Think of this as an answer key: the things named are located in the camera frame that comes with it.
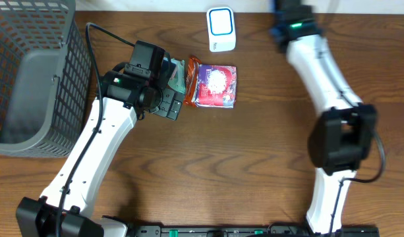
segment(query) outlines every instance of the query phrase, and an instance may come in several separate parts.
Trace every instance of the white device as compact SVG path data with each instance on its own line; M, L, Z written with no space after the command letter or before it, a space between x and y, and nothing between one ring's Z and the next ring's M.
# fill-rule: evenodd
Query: white device
M236 44L233 10L229 7L214 7L208 10L206 18L210 51L233 50Z

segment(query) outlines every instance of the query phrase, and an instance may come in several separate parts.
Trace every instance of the orange wrapper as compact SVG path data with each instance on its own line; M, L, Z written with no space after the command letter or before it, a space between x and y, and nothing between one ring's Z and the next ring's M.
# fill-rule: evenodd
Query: orange wrapper
M199 73L200 63L202 62L195 56L190 56L188 58L186 95L184 97L184 104L193 107L197 107L195 101L196 101L197 76Z

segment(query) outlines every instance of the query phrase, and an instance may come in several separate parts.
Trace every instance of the snack package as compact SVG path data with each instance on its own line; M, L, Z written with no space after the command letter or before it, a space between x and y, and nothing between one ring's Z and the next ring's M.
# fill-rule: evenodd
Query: snack package
M195 56L190 56L188 59L187 77L186 77L186 94L184 104L196 107L196 86L199 65L202 62Z
M200 65L194 102L198 107L233 108L236 89L235 66Z

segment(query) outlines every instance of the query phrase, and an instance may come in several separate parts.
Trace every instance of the green connector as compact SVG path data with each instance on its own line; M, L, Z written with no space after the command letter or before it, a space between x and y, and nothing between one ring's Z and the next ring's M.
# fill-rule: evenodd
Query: green connector
M170 230L169 237L178 237L178 230Z

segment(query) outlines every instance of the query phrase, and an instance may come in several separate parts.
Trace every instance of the white wall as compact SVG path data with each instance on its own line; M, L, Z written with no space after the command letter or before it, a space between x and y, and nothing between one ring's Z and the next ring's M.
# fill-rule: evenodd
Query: white wall
M304 0L326 13L330 0ZM266 13L271 0L76 0L78 11L205 12L227 5L238 13ZM339 0L337 13L404 14L404 0Z

